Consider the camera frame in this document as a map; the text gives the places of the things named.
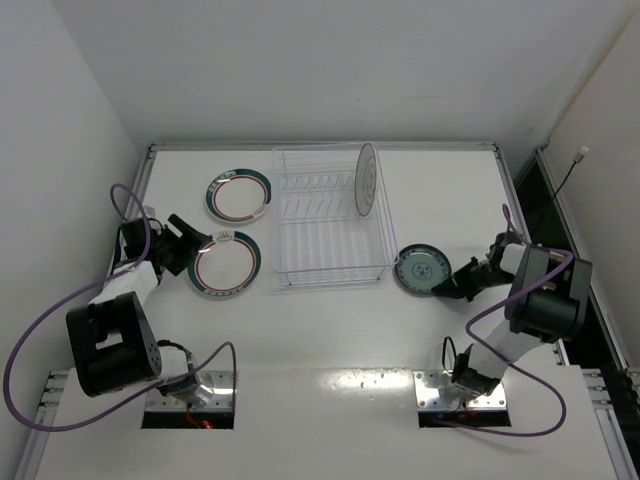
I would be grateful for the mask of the small green patterned plate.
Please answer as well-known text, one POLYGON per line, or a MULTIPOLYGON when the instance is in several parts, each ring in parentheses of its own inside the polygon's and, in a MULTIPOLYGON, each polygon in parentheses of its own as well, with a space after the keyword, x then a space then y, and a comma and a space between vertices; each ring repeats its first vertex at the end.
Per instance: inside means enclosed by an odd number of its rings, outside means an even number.
POLYGON ((438 248, 421 243, 403 248, 393 271, 405 291, 420 297, 432 296, 434 288, 452 274, 447 256, 438 248))

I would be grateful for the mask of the white plate grey rim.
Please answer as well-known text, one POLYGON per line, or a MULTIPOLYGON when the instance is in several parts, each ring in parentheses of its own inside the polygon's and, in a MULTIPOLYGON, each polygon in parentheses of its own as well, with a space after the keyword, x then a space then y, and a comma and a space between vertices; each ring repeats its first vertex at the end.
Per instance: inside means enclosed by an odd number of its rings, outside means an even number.
POLYGON ((356 208, 360 216, 366 217, 373 206, 377 188, 377 157, 370 143, 364 144, 360 150, 354 187, 356 208))

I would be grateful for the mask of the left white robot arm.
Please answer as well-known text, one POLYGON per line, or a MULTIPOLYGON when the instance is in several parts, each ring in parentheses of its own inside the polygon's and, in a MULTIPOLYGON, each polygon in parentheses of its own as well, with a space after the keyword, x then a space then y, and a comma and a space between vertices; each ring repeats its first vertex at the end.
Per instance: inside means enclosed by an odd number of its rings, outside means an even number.
POLYGON ((144 304, 165 273, 182 273, 211 240, 175 214, 167 225, 138 218, 119 226, 113 278, 89 303, 66 314, 77 377, 87 396, 159 378, 160 347, 144 304))

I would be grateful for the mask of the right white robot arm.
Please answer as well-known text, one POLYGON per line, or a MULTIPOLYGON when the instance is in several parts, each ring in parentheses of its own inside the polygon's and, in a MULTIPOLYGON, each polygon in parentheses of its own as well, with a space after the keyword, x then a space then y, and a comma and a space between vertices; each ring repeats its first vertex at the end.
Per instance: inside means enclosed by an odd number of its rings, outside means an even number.
POLYGON ((466 265, 432 288, 435 297, 473 300, 492 287, 511 287, 504 320, 456 356, 451 389, 463 400, 489 395, 508 366, 529 351, 582 330, 593 265, 568 252, 524 244, 500 233, 482 261, 466 265))

